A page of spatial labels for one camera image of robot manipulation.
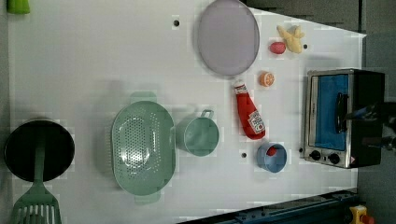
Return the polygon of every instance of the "toaster oven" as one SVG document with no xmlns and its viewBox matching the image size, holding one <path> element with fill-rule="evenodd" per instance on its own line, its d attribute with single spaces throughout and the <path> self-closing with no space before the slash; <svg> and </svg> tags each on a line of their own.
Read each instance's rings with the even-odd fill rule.
<svg viewBox="0 0 396 224">
<path fill-rule="evenodd" d="M 375 165 L 381 150 L 363 144 L 381 137 L 382 124 L 344 120 L 346 113 L 384 102 L 385 75 L 358 69 L 309 71 L 304 158 L 341 168 Z"/>
</svg>

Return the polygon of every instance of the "white bottle cap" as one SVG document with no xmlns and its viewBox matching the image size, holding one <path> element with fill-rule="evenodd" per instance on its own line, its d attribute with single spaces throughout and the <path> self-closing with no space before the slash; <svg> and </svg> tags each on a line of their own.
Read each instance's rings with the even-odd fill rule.
<svg viewBox="0 0 396 224">
<path fill-rule="evenodd" d="M 245 82 L 244 82 L 244 80 L 242 80 L 242 79 L 237 79 L 234 83 L 233 83 L 233 86 L 236 88 L 236 87 L 240 87 L 240 86 L 243 86 L 243 85 L 245 85 Z"/>
</svg>

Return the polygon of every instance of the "black frying pan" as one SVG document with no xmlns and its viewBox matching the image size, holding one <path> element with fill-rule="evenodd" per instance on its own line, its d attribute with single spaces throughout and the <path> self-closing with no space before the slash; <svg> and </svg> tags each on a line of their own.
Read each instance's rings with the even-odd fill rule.
<svg viewBox="0 0 396 224">
<path fill-rule="evenodd" d="M 72 162 L 75 145 L 70 133 L 50 120 L 32 120 L 18 127 L 8 138 L 4 150 L 8 169 L 17 177 L 33 182 L 35 175 L 35 143 L 38 129 L 44 132 L 45 161 L 43 180 L 61 175 Z"/>
</svg>

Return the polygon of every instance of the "red ketchup bottle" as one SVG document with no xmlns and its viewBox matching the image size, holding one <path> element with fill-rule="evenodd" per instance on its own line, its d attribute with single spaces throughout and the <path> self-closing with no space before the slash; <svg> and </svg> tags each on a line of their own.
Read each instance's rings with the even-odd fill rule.
<svg viewBox="0 0 396 224">
<path fill-rule="evenodd" d="M 253 140 L 263 138 L 265 136 L 264 121 L 251 101 L 245 83 L 242 80 L 237 80 L 233 86 L 235 87 L 238 114 L 245 134 Z"/>
</svg>

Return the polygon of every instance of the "mug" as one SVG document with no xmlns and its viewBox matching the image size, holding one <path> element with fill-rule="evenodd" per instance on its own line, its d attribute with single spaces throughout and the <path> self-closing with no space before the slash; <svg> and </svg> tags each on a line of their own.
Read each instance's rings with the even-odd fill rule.
<svg viewBox="0 0 396 224">
<path fill-rule="evenodd" d="M 276 152 L 268 152 L 270 148 L 275 149 Z M 258 165 L 271 173 L 278 173 L 285 167 L 288 156 L 286 149 L 276 143 L 264 143 L 257 150 L 257 163 Z"/>
<path fill-rule="evenodd" d="M 177 147 L 199 157 L 212 153 L 219 142 L 219 128 L 212 120 L 213 113 L 206 109 L 201 117 L 182 120 L 177 125 Z"/>
</svg>

